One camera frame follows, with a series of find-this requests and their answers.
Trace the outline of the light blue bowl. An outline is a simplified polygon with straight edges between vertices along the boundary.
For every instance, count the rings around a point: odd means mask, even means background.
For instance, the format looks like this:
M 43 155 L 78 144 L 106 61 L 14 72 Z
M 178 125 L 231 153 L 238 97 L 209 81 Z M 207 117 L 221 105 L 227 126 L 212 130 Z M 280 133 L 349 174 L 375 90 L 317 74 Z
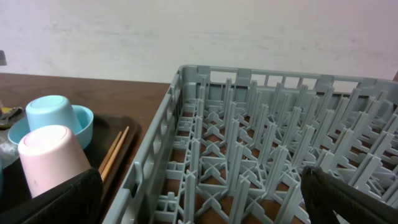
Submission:
M 89 108 L 84 106 L 72 105 L 72 108 L 82 126 L 82 130 L 79 133 L 75 134 L 75 136 L 80 143 L 82 149 L 86 149 L 91 142 L 93 136 L 94 114 Z M 7 136 L 10 142 L 18 145 L 19 141 L 29 133 L 30 128 L 28 120 L 26 117 L 23 117 L 9 129 Z

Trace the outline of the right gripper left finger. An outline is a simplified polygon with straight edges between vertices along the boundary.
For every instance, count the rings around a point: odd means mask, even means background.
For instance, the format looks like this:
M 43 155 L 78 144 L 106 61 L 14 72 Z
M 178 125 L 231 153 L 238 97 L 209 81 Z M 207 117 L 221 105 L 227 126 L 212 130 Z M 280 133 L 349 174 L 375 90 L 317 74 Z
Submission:
M 90 168 L 43 194 L 1 213 L 1 224 L 97 223 L 101 211 L 103 181 Z

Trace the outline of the wooden chopstick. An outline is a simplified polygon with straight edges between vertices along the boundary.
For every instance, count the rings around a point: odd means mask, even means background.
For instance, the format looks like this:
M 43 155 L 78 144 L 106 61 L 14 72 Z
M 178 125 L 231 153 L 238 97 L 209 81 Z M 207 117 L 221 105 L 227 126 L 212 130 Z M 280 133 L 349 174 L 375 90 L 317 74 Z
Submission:
M 118 135 L 116 136 L 115 140 L 113 141 L 113 143 L 112 143 L 111 147 L 109 148 L 108 152 L 106 153 L 101 165 L 99 166 L 98 170 L 99 170 L 100 174 L 104 171 L 104 168 L 107 165 L 107 163 L 109 161 L 109 158 L 111 157 L 113 151 L 115 150 L 116 145 L 117 145 L 119 139 L 121 138 L 121 135 L 122 135 L 122 132 L 120 131 L 118 133 Z
M 121 149 L 121 146 L 123 145 L 123 142 L 124 142 L 128 132 L 129 132 L 129 126 L 127 126 L 125 128 L 124 132 L 122 133 L 121 138 L 119 139 L 115 150 L 113 151 L 111 157 L 109 158 L 109 161 L 108 161 L 107 165 L 104 168 L 104 171 L 101 173 L 101 178 L 102 178 L 103 182 L 105 182 L 105 180 L 106 180 L 106 178 L 107 178 L 107 176 L 108 176 L 108 174 L 109 174 L 109 172 L 111 170 L 111 167 L 112 167 L 112 165 L 114 164 L 114 162 L 116 160 L 116 156 L 118 155 L 118 153 L 119 153 L 119 151 Z

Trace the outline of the right wooden chopstick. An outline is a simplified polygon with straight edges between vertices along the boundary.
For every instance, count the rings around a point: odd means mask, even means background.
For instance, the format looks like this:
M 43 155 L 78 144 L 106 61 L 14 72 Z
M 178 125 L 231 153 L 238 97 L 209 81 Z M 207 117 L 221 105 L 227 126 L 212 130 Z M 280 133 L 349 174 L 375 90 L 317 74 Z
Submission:
M 109 161 L 108 161 L 107 165 L 104 168 L 104 171 L 101 173 L 101 178 L 102 178 L 103 182 L 105 182 L 105 180 L 106 180 L 106 178 L 107 178 L 107 176 L 108 176 L 108 174 L 109 174 L 109 172 L 111 170 L 111 167 L 112 167 L 112 165 L 114 164 L 114 162 L 116 160 L 116 156 L 118 155 L 118 153 L 119 153 L 119 151 L 121 149 L 121 146 L 123 145 L 123 142 L 124 142 L 128 132 L 129 132 L 129 126 L 127 126 L 125 128 L 124 132 L 122 133 L 121 138 L 119 139 L 115 150 L 113 151 L 111 157 L 109 158 Z

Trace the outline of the grey dishwasher rack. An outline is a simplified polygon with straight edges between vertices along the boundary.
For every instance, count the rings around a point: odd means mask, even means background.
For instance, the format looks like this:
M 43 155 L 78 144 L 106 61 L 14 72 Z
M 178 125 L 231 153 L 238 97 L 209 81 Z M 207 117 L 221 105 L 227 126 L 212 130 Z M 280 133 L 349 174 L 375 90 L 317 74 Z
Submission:
M 181 66 L 105 223 L 310 222 L 306 166 L 397 212 L 397 83 Z

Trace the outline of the left wooden chopstick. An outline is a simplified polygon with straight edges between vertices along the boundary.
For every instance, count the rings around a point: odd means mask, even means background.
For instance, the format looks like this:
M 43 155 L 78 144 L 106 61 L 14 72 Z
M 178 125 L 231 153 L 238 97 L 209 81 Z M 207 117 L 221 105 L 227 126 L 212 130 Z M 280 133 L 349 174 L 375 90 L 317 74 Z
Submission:
M 122 135 L 122 132 L 120 131 L 118 133 L 118 135 L 116 136 L 115 140 L 113 141 L 113 143 L 112 143 L 111 147 L 109 148 L 108 152 L 106 153 L 101 165 L 99 166 L 98 170 L 99 170 L 100 174 L 104 171 L 104 168 L 107 165 L 107 163 L 109 161 L 109 158 L 111 157 L 113 151 L 115 150 L 116 145 L 117 145 L 119 139 L 121 138 L 121 135 Z

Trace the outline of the pink cup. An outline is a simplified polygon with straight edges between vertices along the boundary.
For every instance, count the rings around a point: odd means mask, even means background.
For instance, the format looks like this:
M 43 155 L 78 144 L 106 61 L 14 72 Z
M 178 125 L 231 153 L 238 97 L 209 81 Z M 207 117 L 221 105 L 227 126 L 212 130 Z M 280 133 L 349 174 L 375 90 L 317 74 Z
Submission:
M 31 131 L 20 140 L 18 152 L 33 198 L 91 168 L 77 138 L 66 126 Z

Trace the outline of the yellow foil snack wrapper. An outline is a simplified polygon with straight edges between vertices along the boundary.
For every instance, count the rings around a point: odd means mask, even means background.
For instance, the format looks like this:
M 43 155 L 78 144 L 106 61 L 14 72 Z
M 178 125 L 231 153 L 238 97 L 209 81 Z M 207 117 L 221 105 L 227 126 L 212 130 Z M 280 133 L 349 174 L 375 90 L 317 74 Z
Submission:
M 17 121 L 25 116 L 25 111 L 21 107 L 1 107 L 1 130 L 9 129 Z

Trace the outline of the light blue cup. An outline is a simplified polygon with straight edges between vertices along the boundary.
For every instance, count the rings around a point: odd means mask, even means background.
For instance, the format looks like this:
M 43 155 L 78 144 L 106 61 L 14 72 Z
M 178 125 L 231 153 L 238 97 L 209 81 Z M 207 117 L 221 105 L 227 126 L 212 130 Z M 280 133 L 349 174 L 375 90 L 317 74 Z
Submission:
M 42 96 L 31 101 L 25 110 L 31 131 L 50 125 L 66 126 L 75 134 L 82 130 L 72 104 L 64 96 Z

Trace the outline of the white tissue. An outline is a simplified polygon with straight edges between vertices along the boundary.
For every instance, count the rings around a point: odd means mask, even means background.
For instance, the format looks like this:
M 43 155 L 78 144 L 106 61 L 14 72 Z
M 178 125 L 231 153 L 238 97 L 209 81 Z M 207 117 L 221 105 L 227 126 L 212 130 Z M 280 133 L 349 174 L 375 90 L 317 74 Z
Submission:
M 0 153 L 1 153 L 1 161 L 3 169 L 11 165 L 19 158 L 17 145 L 10 142 L 10 140 L 8 139 L 8 132 L 9 132 L 8 129 L 1 130 L 1 135 L 0 135 Z

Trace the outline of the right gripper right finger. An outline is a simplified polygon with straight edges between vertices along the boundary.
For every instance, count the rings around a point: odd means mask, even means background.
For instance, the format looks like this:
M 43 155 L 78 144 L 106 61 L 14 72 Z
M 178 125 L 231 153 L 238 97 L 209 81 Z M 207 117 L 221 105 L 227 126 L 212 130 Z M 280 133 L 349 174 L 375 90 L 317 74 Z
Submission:
M 319 167 L 304 167 L 300 188 L 312 224 L 337 224 L 338 215 L 353 224 L 397 224 L 397 209 L 356 190 Z

